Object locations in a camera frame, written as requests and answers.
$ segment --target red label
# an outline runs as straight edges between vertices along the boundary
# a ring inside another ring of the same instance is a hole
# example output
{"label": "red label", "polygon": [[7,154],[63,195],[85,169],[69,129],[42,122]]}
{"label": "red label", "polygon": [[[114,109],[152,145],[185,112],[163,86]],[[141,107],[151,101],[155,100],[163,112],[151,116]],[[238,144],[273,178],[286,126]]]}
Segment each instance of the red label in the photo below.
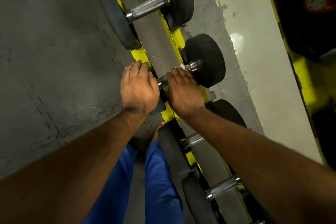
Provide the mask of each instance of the red label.
{"label": "red label", "polygon": [[336,11],[336,0],[303,0],[305,9],[310,13],[328,13]]}

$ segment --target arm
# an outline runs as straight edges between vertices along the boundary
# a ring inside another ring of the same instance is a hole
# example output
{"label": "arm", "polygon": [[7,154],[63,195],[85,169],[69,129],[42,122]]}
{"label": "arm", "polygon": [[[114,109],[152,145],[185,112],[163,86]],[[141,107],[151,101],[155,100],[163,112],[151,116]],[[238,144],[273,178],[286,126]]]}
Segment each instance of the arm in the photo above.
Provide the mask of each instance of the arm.
{"label": "arm", "polygon": [[156,79],[136,62],[121,81],[123,111],[0,182],[1,223],[79,223],[134,132],[155,109]]}
{"label": "arm", "polygon": [[176,113],[237,172],[281,223],[336,223],[336,175],[310,159],[213,114],[191,73],[167,73]]}

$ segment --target dumbbell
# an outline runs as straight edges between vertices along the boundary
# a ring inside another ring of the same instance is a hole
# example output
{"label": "dumbbell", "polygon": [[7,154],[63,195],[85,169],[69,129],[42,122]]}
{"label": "dumbbell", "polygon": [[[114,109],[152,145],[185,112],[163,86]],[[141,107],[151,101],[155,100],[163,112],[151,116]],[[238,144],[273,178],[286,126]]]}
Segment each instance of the dumbbell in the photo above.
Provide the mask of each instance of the dumbbell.
{"label": "dumbbell", "polygon": [[122,10],[117,0],[99,0],[104,14],[123,46],[132,50],[140,47],[133,22],[161,9],[170,30],[191,20],[194,0],[148,0],[134,8]]}
{"label": "dumbbell", "polygon": [[[206,88],[221,82],[225,77],[225,61],[223,54],[207,34],[199,34],[185,42],[180,50],[183,66],[190,71],[198,85]],[[166,76],[157,80],[159,89],[168,85]]]}

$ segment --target leg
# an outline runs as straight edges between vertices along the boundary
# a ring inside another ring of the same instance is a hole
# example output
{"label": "leg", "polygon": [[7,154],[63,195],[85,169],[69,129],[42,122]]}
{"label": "leg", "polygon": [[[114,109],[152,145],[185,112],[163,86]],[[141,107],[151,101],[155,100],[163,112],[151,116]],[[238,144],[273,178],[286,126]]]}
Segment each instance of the leg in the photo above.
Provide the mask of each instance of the leg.
{"label": "leg", "polygon": [[128,205],[137,150],[127,145],[83,224],[122,224]]}
{"label": "leg", "polygon": [[157,132],[146,154],[145,213],[146,224],[184,223],[181,199],[157,141]]}

